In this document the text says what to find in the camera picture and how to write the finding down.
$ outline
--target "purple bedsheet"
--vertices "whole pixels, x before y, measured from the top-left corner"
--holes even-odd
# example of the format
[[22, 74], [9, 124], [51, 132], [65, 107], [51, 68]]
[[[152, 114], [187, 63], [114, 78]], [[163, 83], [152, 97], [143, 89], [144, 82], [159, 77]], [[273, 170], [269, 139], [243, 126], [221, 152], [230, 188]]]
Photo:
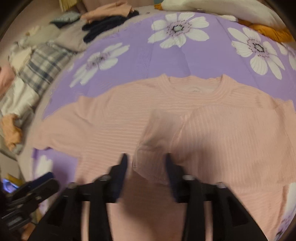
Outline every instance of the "purple bedsheet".
[[[205, 79], [226, 74], [295, 102], [295, 70], [292, 49], [238, 23], [203, 13], [159, 14], [93, 43], [64, 71], [44, 118], [80, 95], [96, 97], [163, 73]], [[35, 160], [42, 155], [53, 161], [62, 186], [74, 180], [77, 159], [48, 149], [36, 150]]]

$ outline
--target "white pillow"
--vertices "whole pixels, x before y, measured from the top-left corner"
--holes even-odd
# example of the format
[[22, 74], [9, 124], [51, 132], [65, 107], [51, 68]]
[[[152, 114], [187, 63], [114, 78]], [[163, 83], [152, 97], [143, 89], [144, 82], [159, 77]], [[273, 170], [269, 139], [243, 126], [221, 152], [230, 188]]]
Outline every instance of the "white pillow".
[[275, 11], [257, 0], [164, 0], [163, 10], [191, 11], [202, 9], [219, 15], [233, 15], [251, 23], [266, 25], [275, 29], [285, 28], [285, 24]]
[[166, 11], [195, 11], [196, 8], [187, 6], [186, 0], [164, 0], [161, 7]]

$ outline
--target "plaid fabric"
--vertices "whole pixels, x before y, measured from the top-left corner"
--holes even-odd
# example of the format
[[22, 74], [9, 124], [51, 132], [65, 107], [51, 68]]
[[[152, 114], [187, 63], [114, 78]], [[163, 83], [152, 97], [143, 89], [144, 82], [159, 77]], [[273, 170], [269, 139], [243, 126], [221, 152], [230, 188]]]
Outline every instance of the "plaid fabric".
[[57, 74], [73, 56], [73, 52], [54, 43], [39, 44], [31, 60], [19, 72], [20, 78], [39, 96], [46, 91]]

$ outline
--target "folded clothes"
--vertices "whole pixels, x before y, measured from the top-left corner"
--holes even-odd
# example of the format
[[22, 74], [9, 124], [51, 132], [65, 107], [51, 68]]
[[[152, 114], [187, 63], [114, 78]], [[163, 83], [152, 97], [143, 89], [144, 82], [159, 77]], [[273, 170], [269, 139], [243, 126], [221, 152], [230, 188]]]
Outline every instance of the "folded clothes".
[[119, 1], [106, 4], [93, 11], [87, 12], [81, 16], [81, 19], [85, 19], [88, 23], [91, 23], [92, 21], [102, 20], [103, 18], [110, 16], [119, 15], [127, 17], [130, 12], [132, 12], [131, 5], [127, 4], [126, 2]]
[[138, 11], [133, 11], [128, 14], [127, 17], [123, 16], [110, 16], [106, 17], [101, 21], [93, 21], [92, 23], [86, 24], [82, 27], [82, 30], [89, 31], [89, 33], [84, 37], [83, 41], [85, 43], [89, 43], [93, 41], [99, 34], [113, 29], [121, 24], [123, 24], [126, 20], [139, 15]]

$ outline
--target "ribbed pink top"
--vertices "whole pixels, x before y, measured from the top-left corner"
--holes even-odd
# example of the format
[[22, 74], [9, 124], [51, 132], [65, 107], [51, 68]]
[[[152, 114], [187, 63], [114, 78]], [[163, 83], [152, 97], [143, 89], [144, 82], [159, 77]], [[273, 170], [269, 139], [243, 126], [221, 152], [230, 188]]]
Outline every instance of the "ribbed pink top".
[[201, 181], [226, 182], [273, 239], [287, 184], [296, 181], [294, 123], [291, 102], [226, 75], [161, 75], [62, 107], [43, 121], [34, 147], [78, 157], [79, 183], [107, 173], [129, 154], [134, 170], [119, 203], [109, 205], [115, 241], [181, 239], [185, 205], [174, 203], [167, 185], [154, 183], [166, 183], [162, 154], [168, 151]]

